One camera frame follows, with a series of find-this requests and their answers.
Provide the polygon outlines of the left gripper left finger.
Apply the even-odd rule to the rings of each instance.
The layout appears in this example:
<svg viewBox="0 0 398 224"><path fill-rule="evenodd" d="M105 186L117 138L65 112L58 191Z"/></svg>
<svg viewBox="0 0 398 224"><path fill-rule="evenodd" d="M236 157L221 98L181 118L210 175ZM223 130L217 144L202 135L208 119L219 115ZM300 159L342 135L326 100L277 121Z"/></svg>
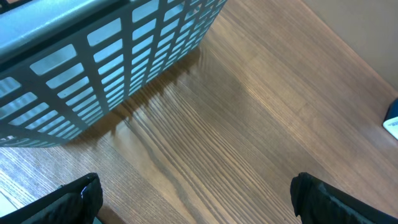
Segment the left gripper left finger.
<svg viewBox="0 0 398 224"><path fill-rule="evenodd" d="M1 223L93 223L103 206L103 189L91 172L1 217Z"/></svg>

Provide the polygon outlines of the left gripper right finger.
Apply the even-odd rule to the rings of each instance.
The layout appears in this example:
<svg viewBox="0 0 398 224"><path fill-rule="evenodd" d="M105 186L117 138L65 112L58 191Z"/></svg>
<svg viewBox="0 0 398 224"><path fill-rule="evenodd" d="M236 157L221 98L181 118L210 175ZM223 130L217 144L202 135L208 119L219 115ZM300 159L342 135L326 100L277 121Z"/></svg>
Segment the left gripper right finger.
<svg viewBox="0 0 398 224"><path fill-rule="evenodd" d="M392 217L344 193L334 186L301 172L290 184L295 216L302 223L393 223Z"/></svg>

